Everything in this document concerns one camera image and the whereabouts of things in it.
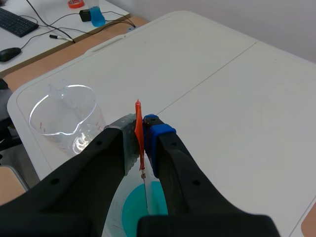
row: white desk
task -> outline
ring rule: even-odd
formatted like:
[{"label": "white desk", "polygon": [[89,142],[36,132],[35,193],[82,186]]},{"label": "white desk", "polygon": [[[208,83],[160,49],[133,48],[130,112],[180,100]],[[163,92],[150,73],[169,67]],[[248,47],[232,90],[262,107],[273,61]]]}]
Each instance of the white desk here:
[{"label": "white desk", "polygon": [[[125,16],[129,16],[129,13],[127,11],[124,11],[120,9],[119,7],[105,0],[99,0],[99,2],[100,2],[100,9],[102,12],[113,11]],[[67,5],[67,0],[30,0],[30,3],[33,5],[33,7],[36,9],[36,11],[39,13],[39,15],[43,18],[43,20],[47,24],[53,23],[55,20],[57,20],[58,18],[64,15],[67,15],[70,13],[79,13],[80,10],[87,9],[87,5],[81,8],[77,8],[77,9],[70,9]],[[6,3],[6,5],[3,6],[3,8],[17,15],[27,15],[27,16],[32,16],[38,19],[33,9],[25,0],[9,0]],[[122,16],[114,14],[114,13],[106,13],[104,14],[104,16],[106,20],[116,20],[116,19],[122,18]],[[39,20],[39,25],[44,25],[44,23]],[[65,18],[56,22],[54,26],[78,29],[84,32],[91,32],[96,29],[91,24],[91,22],[82,22],[79,15],[66,16]],[[8,31],[5,31],[4,29],[0,28],[0,36],[1,36],[0,37],[0,50],[11,48],[11,47],[22,47],[29,40],[29,38],[45,33],[50,30],[52,29],[48,27],[39,27],[37,30],[31,32],[30,34],[22,38],[19,38],[15,36],[14,34],[9,33]],[[72,31],[72,30],[66,30],[66,29],[62,29],[62,30],[65,31],[74,39],[76,39],[79,36],[84,35],[84,33],[81,33],[78,31]],[[12,71],[15,71],[16,69],[19,68],[18,67],[19,64],[21,63],[23,64],[24,62],[26,62],[27,60],[31,58],[44,54],[51,49],[61,47],[64,44],[66,45],[71,44],[70,42],[66,42],[63,40],[50,39],[49,34],[50,33],[32,39],[27,44],[27,46],[25,46],[22,49],[22,53],[20,55],[16,56],[9,62],[0,63],[0,78],[11,73]],[[60,31],[54,31],[51,34],[67,37]]]},{"label": "white desk", "polygon": [[68,158],[28,116],[60,78],[94,88],[109,123],[140,99],[227,200],[269,215],[281,236],[316,196],[315,64],[195,14],[166,15],[13,93],[8,110],[40,179]]}]

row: clear plastic measuring jug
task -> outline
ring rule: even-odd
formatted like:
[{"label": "clear plastic measuring jug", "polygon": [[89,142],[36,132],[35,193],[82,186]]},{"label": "clear plastic measuring jug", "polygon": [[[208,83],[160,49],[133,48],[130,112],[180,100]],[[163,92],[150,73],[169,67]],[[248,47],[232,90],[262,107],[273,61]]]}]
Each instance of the clear plastic measuring jug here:
[{"label": "clear plastic measuring jug", "polygon": [[92,88],[66,85],[49,93],[36,103],[29,125],[70,157],[79,154],[106,123]]}]

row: white wall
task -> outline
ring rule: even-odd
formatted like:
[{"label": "white wall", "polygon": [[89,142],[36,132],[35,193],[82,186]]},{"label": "white wall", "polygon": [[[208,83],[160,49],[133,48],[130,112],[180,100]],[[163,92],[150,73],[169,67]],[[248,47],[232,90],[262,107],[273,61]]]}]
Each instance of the white wall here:
[{"label": "white wall", "polygon": [[189,10],[316,62],[316,0],[108,0],[147,20]]}]

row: plastic container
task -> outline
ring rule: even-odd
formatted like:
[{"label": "plastic container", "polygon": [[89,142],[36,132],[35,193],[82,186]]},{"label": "plastic container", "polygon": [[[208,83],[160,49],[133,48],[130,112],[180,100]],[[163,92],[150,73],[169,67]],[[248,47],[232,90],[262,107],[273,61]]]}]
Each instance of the plastic container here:
[{"label": "plastic container", "polygon": [[49,93],[33,107],[30,127],[70,157],[79,154],[106,126],[88,86],[66,85]]},{"label": "plastic container", "polygon": [[[147,164],[146,167],[148,167],[150,180],[153,182],[159,182],[159,179],[154,176],[153,170],[151,169],[149,160],[146,156],[145,163]],[[131,192],[134,191],[138,186],[144,184],[144,180],[141,178],[141,172],[139,171],[139,166],[140,160],[138,159],[131,170],[128,172],[128,175],[122,179],[120,185],[118,186],[118,189],[114,194],[112,204],[109,208],[102,237],[127,237],[122,223],[123,207]]]},{"label": "plastic container", "polygon": [[88,4],[90,9],[91,22],[93,26],[103,26],[105,24],[105,18],[100,10],[99,0],[85,0],[85,2]]}]

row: orange tape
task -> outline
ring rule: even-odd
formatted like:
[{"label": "orange tape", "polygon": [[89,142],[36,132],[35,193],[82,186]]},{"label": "orange tape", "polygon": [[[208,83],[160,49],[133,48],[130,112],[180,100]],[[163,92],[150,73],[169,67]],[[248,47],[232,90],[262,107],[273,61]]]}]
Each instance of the orange tape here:
[{"label": "orange tape", "polygon": [[70,0],[68,2],[68,7],[70,8],[79,8],[84,6],[84,1],[83,0]]}]

